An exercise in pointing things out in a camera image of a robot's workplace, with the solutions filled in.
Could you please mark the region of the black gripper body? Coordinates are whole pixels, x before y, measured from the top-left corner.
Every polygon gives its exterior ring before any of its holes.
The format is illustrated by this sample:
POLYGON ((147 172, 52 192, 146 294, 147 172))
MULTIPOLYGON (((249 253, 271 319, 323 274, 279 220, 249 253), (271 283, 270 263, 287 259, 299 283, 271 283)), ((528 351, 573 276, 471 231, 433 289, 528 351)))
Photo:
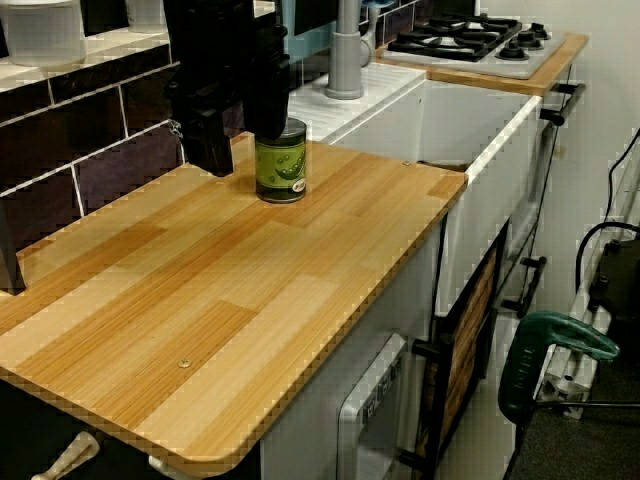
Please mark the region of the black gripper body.
POLYGON ((166 87, 175 117, 189 107, 220 112, 256 86, 289 81, 287 28, 275 12, 255 14, 252 1, 165 1, 177 73, 166 87))

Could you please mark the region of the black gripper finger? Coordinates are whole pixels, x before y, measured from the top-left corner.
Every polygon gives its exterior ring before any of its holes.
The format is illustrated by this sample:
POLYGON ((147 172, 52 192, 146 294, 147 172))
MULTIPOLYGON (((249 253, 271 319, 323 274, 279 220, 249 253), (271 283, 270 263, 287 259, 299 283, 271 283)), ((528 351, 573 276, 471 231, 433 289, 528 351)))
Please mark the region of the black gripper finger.
POLYGON ((185 151, 191 164, 216 177, 225 177, 233 173, 230 140, 225 135, 220 111, 195 107, 187 109, 185 151))
POLYGON ((243 100, 245 129, 256 136, 278 139, 286 124, 288 84, 274 80, 256 85, 243 100))

